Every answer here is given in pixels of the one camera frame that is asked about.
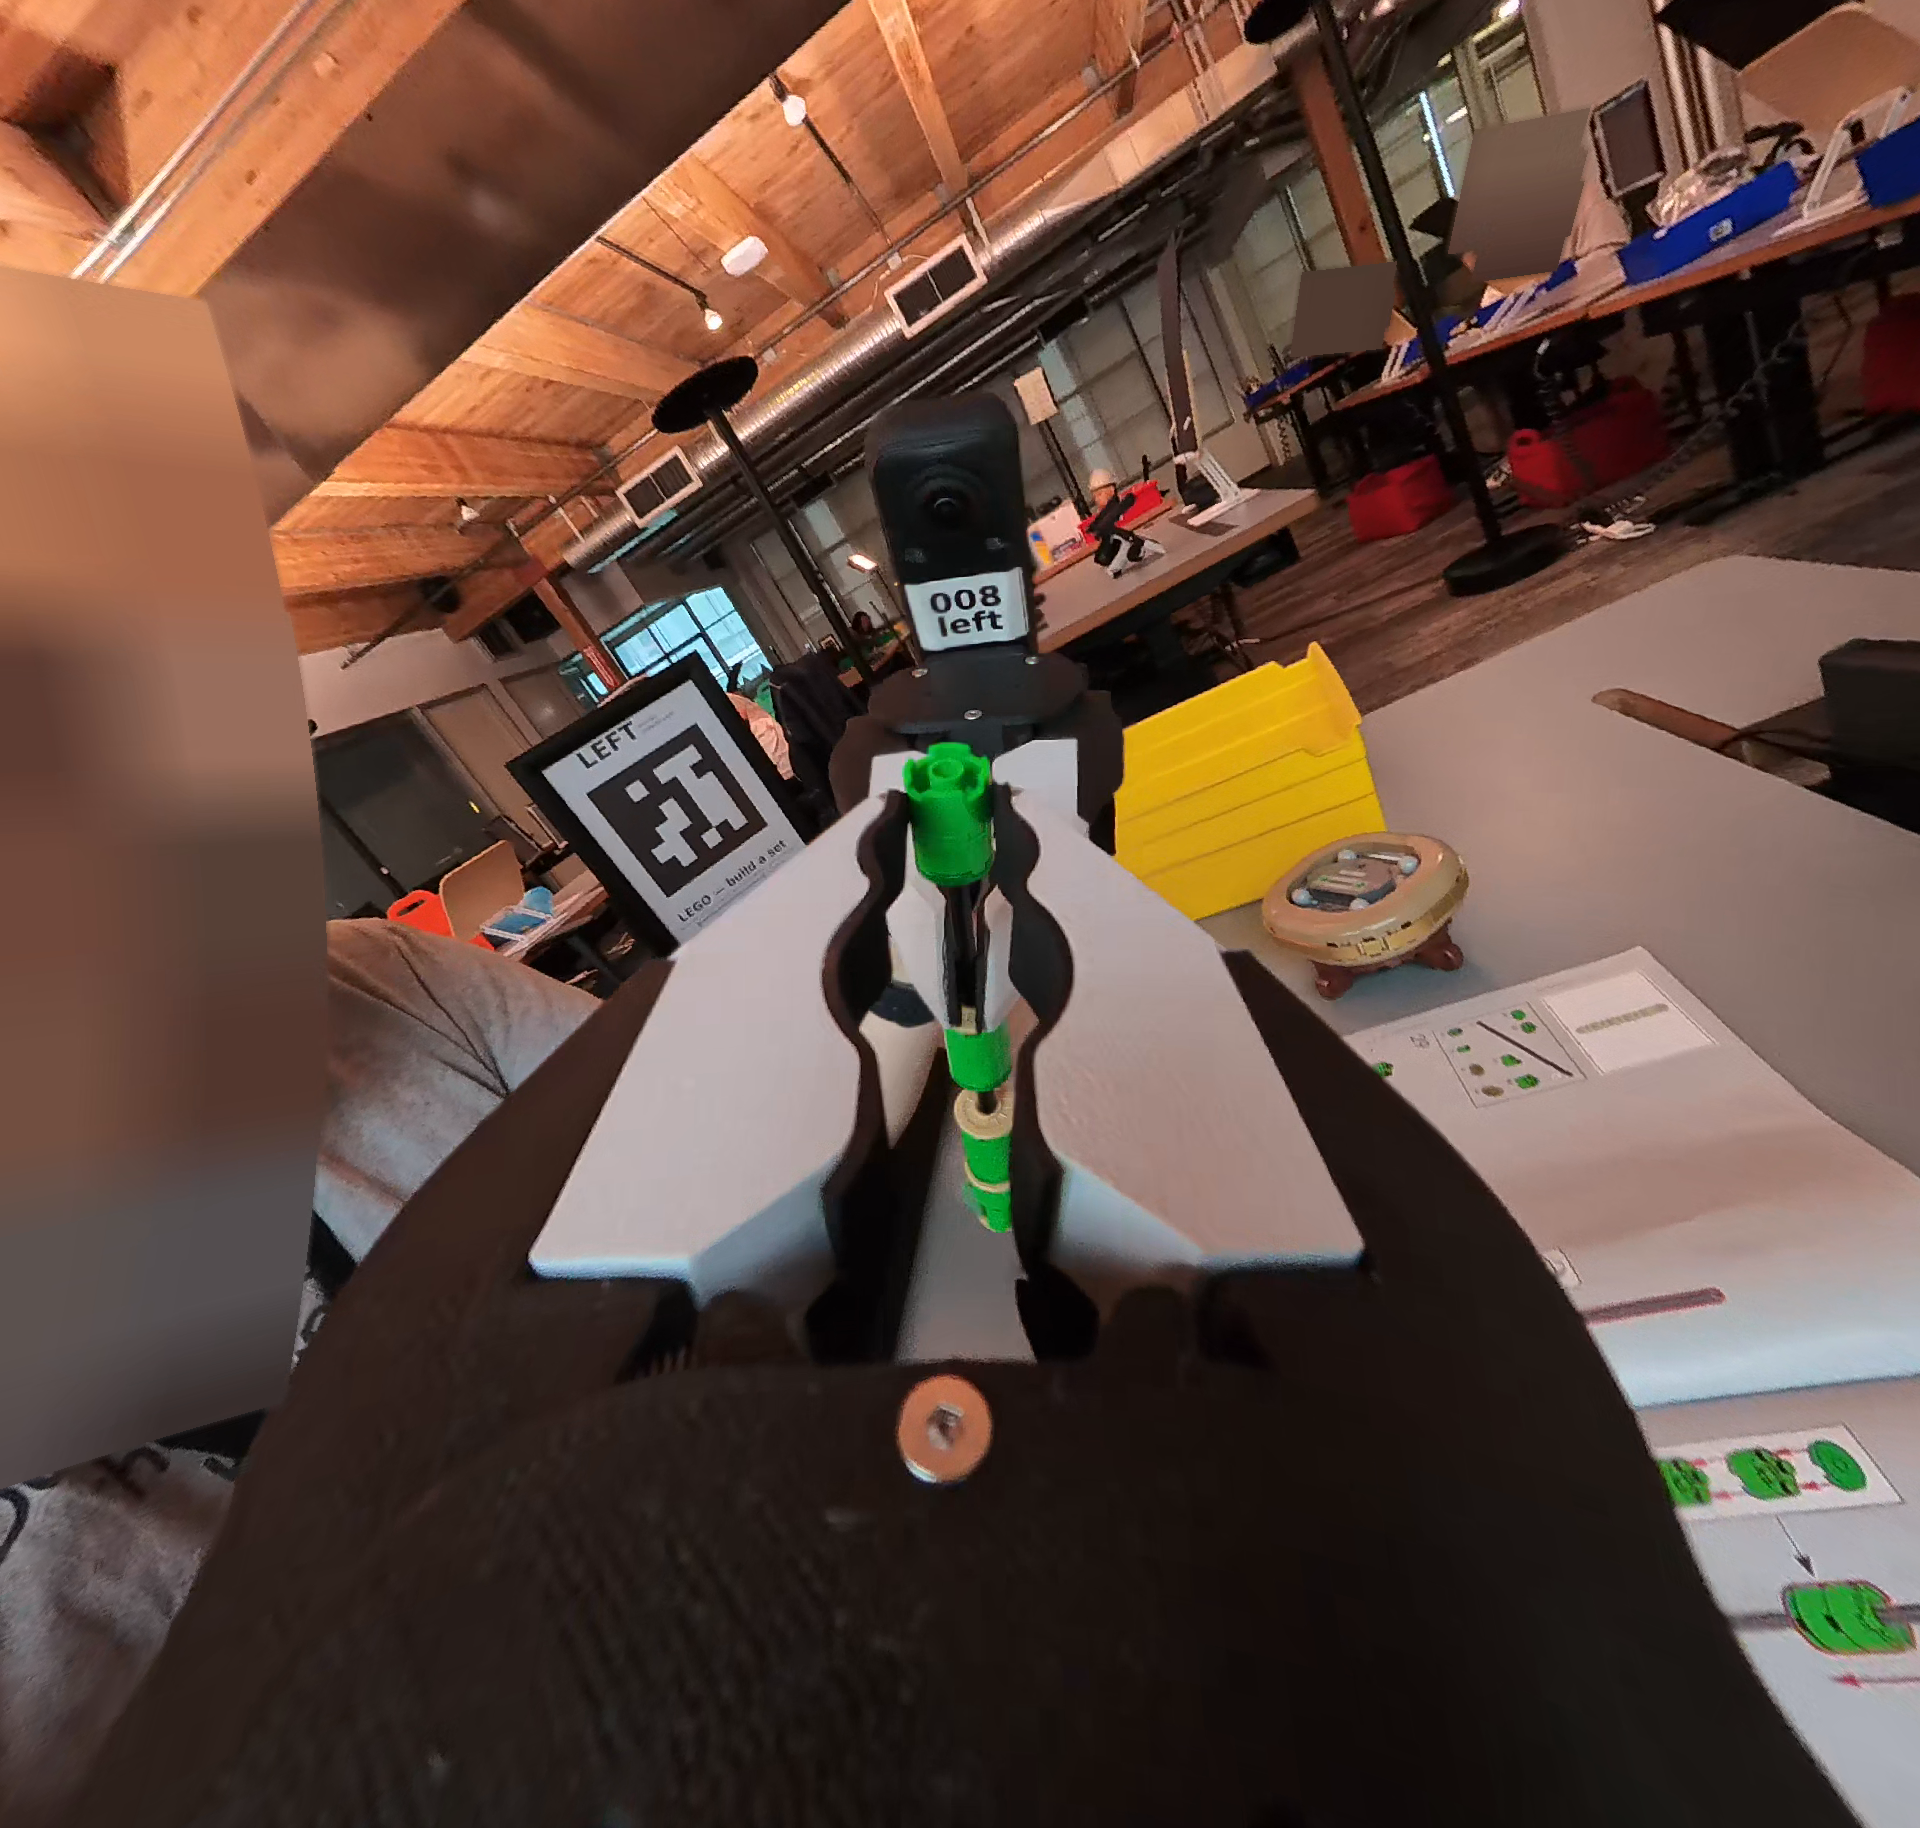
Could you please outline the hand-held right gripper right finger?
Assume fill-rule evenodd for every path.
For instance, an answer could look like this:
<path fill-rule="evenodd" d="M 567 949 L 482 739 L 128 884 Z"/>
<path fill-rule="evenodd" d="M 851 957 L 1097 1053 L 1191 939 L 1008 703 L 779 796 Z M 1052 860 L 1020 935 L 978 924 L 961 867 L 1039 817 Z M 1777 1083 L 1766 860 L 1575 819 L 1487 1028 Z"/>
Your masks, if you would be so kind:
<path fill-rule="evenodd" d="M 1234 1269 L 1353 1269 L 1355 1217 L 1219 944 L 1034 788 L 996 790 L 1024 1280 L 1112 1307 Z"/>

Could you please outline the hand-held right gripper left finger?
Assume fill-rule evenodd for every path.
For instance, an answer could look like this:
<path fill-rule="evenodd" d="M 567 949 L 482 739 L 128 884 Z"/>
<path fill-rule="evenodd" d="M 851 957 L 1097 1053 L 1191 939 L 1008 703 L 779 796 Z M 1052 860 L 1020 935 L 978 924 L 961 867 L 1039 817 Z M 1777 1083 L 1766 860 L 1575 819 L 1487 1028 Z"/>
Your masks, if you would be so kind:
<path fill-rule="evenodd" d="M 670 957 L 525 1252 L 536 1275 L 796 1313 L 847 1271 L 851 1193 L 888 1135 L 864 1024 L 895 896 L 900 790 L 878 790 Z"/>

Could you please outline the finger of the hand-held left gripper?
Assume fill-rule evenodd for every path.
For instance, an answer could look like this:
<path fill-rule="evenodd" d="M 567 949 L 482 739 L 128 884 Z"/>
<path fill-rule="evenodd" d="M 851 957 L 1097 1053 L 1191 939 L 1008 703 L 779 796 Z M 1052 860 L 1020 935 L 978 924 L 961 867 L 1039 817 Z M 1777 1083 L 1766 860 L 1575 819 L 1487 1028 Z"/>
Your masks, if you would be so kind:
<path fill-rule="evenodd" d="M 1008 819 L 1037 844 L 1060 833 L 1087 833 L 1082 819 L 1082 767 L 1073 739 L 1037 739 L 1002 756 Z"/>
<path fill-rule="evenodd" d="M 931 1024 L 950 1024 L 944 896 L 931 884 L 903 884 L 883 922 L 890 972 L 918 991 Z"/>

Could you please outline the large green cylinder brick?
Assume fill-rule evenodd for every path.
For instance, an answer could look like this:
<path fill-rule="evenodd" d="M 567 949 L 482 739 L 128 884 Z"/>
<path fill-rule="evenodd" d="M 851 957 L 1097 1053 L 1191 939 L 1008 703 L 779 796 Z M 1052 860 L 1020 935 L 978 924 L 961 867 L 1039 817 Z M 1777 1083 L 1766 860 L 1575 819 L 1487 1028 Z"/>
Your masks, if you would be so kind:
<path fill-rule="evenodd" d="M 921 878 L 935 892 L 986 884 L 996 864 L 990 762 L 966 742 L 931 742 L 903 759 L 900 790 Z"/>

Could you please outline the toy bamboo stalk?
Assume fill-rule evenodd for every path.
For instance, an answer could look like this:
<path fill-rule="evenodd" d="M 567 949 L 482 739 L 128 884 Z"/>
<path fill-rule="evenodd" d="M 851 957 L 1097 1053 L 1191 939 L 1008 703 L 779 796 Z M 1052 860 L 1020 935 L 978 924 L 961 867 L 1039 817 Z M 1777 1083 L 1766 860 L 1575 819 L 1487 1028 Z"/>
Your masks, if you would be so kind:
<path fill-rule="evenodd" d="M 986 1008 L 986 892 L 990 878 L 939 889 L 939 1038 L 955 1083 L 961 1193 L 978 1228 L 1008 1237 L 1016 1053 L 1008 1019 L 990 1019 Z"/>

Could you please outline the curved desk lamp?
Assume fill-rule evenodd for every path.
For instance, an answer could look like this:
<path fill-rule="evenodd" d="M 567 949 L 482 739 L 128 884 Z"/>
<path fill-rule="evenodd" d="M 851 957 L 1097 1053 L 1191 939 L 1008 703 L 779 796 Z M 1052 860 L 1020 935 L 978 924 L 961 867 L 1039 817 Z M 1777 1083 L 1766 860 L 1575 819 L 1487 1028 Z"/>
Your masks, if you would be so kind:
<path fill-rule="evenodd" d="M 1156 262 L 1156 319 L 1162 319 L 1162 365 L 1164 365 L 1164 419 L 1170 419 L 1170 463 L 1173 493 L 1192 518 L 1225 518 L 1246 501 L 1246 487 L 1214 462 L 1192 413 L 1191 365 L 1185 365 L 1185 306 L 1181 306 L 1181 236 L 1170 232 Z"/>

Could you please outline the black desk device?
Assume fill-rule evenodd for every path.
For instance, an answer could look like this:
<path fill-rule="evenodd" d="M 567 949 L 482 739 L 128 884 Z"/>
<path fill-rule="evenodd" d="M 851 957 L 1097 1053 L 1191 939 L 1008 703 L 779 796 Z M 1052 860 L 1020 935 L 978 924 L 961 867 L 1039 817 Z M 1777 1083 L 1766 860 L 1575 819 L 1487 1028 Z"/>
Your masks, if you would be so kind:
<path fill-rule="evenodd" d="M 1808 703 L 1742 729 L 1777 778 L 1920 827 L 1920 646 L 1849 640 L 1815 657 L 1820 694 Z"/>

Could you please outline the round tan toy pot base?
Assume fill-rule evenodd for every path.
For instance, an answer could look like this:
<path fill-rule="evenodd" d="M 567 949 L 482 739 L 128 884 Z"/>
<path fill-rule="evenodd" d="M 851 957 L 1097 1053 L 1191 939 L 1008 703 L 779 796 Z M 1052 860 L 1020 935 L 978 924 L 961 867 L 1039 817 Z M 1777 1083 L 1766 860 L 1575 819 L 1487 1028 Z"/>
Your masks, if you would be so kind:
<path fill-rule="evenodd" d="M 1320 998 L 1402 967 L 1465 971 L 1451 922 L 1466 864 L 1429 833 L 1355 833 L 1289 867 L 1260 899 L 1264 933 L 1308 967 Z"/>

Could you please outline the framed marker sign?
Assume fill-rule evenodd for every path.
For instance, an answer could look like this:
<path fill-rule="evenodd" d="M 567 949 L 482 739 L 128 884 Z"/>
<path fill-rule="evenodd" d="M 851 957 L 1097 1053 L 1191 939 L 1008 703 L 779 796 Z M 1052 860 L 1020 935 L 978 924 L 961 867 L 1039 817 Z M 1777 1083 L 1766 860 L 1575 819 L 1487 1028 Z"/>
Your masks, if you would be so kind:
<path fill-rule="evenodd" d="M 511 773 L 658 957 L 804 852 L 783 778 L 695 653 L 611 694 Z"/>

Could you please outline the grey background table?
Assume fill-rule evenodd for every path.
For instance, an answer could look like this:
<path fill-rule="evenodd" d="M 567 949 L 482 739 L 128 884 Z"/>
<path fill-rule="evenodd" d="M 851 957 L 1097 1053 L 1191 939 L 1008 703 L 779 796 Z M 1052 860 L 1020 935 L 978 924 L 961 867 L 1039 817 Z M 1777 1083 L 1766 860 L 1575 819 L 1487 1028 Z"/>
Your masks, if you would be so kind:
<path fill-rule="evenodd" d="M 1242 493 L 1198 518 L 1152 518 L 1141 538 L 1152 552 L 1136 562 L 1079 554 L 1037 578 L 1037 651 L 1065 653 L 1119 640 L 1152 640 L 1178 610 L 1214 591 L 1260 541 L 1320 514 L 1314 487 Z"/>

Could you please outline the black floor lamp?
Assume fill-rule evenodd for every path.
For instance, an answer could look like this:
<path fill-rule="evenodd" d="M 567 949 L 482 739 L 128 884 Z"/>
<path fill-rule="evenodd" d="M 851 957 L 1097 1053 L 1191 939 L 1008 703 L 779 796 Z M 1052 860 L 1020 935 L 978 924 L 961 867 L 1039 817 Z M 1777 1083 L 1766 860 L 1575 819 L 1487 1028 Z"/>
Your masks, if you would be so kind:
<path fill-rule="evenodd" d="M 649 412 L 649 425 L 658 434 L 691 434 L 699 425 L 707 425 L 719 434 L 723 452 L 732 462 L 732 473 L 751 487 L 754 506 L 775 528 L 796 578 L 804 579 L 804 590 L 822 605 L 822 612 L 828 620 L 828 634 L 838 640 L 838 646 L 847 653 L 854 653 L 851 618 L 847 618 L 838 591 L 828 590 L 822 562 L 804 549 L 804 538 L 798 538 L 796 522 L 787 518 L 787 509 L 779 509 L 779 501 L 763 485 L 748 443 L 739 440 L 732 406 L 754 388 L 754 382 L 757 382 L 757 360 L 751 352 L 707 360 L 695 371 L 679 379 L 668 395 L 658 395 L 658 403 Z"/>

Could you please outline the building instruction booklet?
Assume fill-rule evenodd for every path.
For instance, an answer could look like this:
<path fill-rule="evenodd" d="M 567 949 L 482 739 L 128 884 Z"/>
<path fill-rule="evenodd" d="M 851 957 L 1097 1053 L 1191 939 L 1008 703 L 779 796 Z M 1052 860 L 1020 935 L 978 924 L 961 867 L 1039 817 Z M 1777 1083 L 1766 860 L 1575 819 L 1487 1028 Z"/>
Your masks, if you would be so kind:
<path fill-rule="evenodd" d="M 1650 952 L 1347 1045 L 1593 1332 L 1775 1707 L 1859 1824 L 1920 1820 L 1920 1191 Z"/>

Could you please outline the silver ventilation duct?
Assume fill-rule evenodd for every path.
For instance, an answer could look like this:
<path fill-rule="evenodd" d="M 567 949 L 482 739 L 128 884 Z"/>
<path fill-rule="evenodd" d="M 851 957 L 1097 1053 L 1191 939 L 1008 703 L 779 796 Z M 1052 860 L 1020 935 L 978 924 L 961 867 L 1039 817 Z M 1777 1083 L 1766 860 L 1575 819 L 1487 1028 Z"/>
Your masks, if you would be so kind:
<path fill-rule="evenodd" d="M 1275 63 L 1260 48 L 1234 48 L 1225 65 L 1198 74 L 1178 97 L 1123 126 L 1117 135 L 1094 144 L 1073 170 L 1039 182 L 1016 212 L 1008 212 L 978 255 L 990 274 L 986 289 L 957 309 L 986 301 L 997 285 L 1012 285 L 1065 236 L 1087 232 L 1094 214 L 1136 193 L 1148 177 L 1192 153 L 1225 126 L 1242 114 L 1257 99 L 1275 97 Z M 928 342 L 928 336 L 957 319 L 957 309 L 931 323 L 923 336 L 903 339 L 888 301 L 856 316 L 833 336 L 804 368 L 787 371 L 765 388 L 751 388 L 732 406 L 732 425 L 748 447 L 796 434 L 822 412 L 842 406 L 854 386 L 869 382 L 883 365 Z"/>

